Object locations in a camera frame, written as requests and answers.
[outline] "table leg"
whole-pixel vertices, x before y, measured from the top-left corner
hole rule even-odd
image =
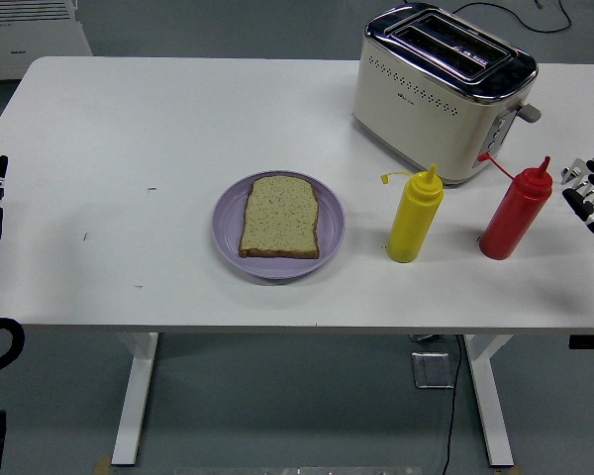
[[[493,467],[514,465],[491,367],[491,357],[511,337],[511,334],[467,334],[464,336],[477,406],[486,439],[486,451],[488,460]]]
[[[134,465],[141,437],[141,425],[148,400],[149,379],[156,353],[158,333],[124,332],[117,337],[133,355],[126,399],[123,404],[117,441],[112,455],[113,465]]]

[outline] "gray floor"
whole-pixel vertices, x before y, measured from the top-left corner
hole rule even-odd
[[[556,0],[541,1],[542,9],[497,3],[535,28],[563,26]],[[464,3],[435,2],[448,10]],[[573,26],[553,35],[491,7],[460,15],[539,62],[594,63],[594,0],[563,4]],[[394,5],[81,0],[79,14],[97,55],[358,59],[363,26]],[[17,85],[0,82],[0,114]],[[453,336],[427,347],[457,358]],[[415,388],[410,353],[424,348],[400,335],[165,334],[138,463],[113,472],[417,466],[439,474],[451,392]],[[0,373],[9,419],[1,473],[92,473],[112,452],[130,363],[110,333],[29,331],[21,358]],[[567,335],[523,335],[496,355],[494,369],[520,473],[594,473],[594,351],[567,349]],[[492,472],[463,364],[447,473]]]

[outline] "table top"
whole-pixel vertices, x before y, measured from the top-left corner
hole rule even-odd
[[[354,329],[594,333],[594,236],[558,185],[513,255],[477,238],[509,186],[487,168],[445,198],[412,263],[385,252],[404,164],[352,116],[357,61],[48,57],[0,118],[9,155],[0,317],[117,331]],[[498,156],[550,173],[594,153],[594,65],[541,64]],[[346,234],[289,283],[242,273],[213,243],[222,193],[265,170],[328,185]]]

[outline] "cable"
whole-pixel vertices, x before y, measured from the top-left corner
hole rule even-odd
[[[455,389],[457,389],[457,375],[459,374],[459,367],[462,365],[462,344],[459,342],[459,335],[455,336],[457,340],[457,368],[455,368],[455,380],[453,381],[453,394],[451,395],[451,420],[448,423],[448,439],[446,440],[446,462],[445,468],[443,469],[443,475],[446,474],[448,469],[448,463],[451,459],[451,436],[453,435],[453,419],[455,415]]]
[[[519,16],[513,12],[511,9],[503,7],[501,5],[496,5],[494,3],[487,3],[487,2],[472,2],[472,3],[467,3],[466,5],[462,5],[461,7],[459,7],[456,10],[453,10],[453,13],[457,13],[467,7],[472,7],[474,5],[484,5],[486,7],[495,7],[495,8],[499,8],[500,10],[504,10],[505,12],[510,13],[511,15],[513,15],[517,21],[519,23],[521,23],[524,27],[526,27],[528,30],[530,30],[531,32],[535,32],[535,33],[545,33],[545,34],[549,34],[549,33],[558,33],[558,32],[562,32],[564,30],[567,30],[568,28],[570,28],[572,26],[572,20],[570,19],[569,15],[567,14],[567,12],[565,11],[565,9],[563,8],[563,4],[561,3],[561,0],[558,0],[558,7],[561,9],[561,12],[563,13],[563,15],[565,16],[565,18],[567,19],[567,25],[565,25],[562,28],[557,28],[556,30],[538,30],[536,28],[530,27],[528,26],[526,23],[524,23],[522,21],[521,18],[519,18]]]

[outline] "bread slice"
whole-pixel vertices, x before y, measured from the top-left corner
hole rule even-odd
[[[308,181],[266,176],[250,185],[240,257],[318,259],[319,201]]]

